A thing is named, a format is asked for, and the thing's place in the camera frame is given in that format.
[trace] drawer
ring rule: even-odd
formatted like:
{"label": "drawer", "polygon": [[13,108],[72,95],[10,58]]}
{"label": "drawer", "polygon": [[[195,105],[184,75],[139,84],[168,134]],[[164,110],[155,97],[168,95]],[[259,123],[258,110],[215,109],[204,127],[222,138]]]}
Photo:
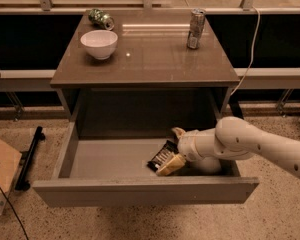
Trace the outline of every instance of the drawer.
{"label": "drawer", "polygon": [[[197,91],[187,93],[183,90],[182,95],[175,91],[173,95],[164,93],[144,93],[143,96],[140,92],[128,91],[120,94],[101,92],[100,95],[98,91],[83,91],[53,176],[51,180],[34,182],[35,191],[51,207],[244,203],[259,182],[257,178],[240,177],[234,161],[220,161],[221,172],[210,176],[189,168],[187,173],[179,176],[159,177],[147,167],[147,162],[167,139],[173,140],[167,128],[170,124],[178,122],[185,128],[192,128],[194,121],[189,114],[195,118],[200,113],[203,117],[210,115],[207,102],[203,102],[205,105],[198,111],[191,107],[197,99],[204,101],[205,95],[201,91],[198,94]],[[172,104],[168,101],[175,99],[175,95],[179,97],[178,107],[182,108],[186,103],[190,109],[180,112],[178,118],[167,117],[167,111],[175,109],[167,105]],[[148,98],[139,110],[133,106],[145,97]],[[132,116],[126,120],[118,119],[118,112],[111,110],[114,101],[117,110],[125,104],[125,109],[121,107],[124,117],[130,113]],[[101,111],[104,107],[110,109],[108,113]],[[155,112],[158,109],[165,111],[163,117]],[[153,114],[159,118],[151,119]],[[164,124],[162,129],[156,122]],[[205,128],[204,120],[200,123]]]}

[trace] speckled floor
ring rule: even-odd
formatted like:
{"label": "speckled floor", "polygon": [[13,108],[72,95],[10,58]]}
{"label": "speckled floor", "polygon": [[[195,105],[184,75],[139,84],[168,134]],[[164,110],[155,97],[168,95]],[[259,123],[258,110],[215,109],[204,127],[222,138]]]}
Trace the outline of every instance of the speckled floor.
{"label": "speckled floor", "polygon": [[[255,126],[300,140],[299,116],[244,111]],[[40,142],[29,180],[51,177],[68,125],[64,119],[0,120],[0,138],[27,150],[38,125]],[[33,189],[12,192],[10,200],[30,239],[300,239],[300,180],[262,157],[237,162],[242,176],[259,186],[244,204],[116,208],[49,208]],[[0,216],[0,240],[23,239],[7,205]]]}

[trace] can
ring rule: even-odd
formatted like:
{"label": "can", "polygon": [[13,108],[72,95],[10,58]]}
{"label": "can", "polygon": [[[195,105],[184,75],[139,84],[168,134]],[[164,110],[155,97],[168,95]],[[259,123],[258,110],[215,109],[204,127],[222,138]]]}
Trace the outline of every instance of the can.
{"label": "can", "polygon": [[92,9],[89,12],[89,20],[105,30],[112,30],[114,28],[113,18],[106,12],[99,9]]}
{"label": "can", "polygon": [[193,9],[191,11],[190,30],[188,34],[187,46],[191,49],[200,47],[200,38],[204,28],[206,16],[203,10]]}

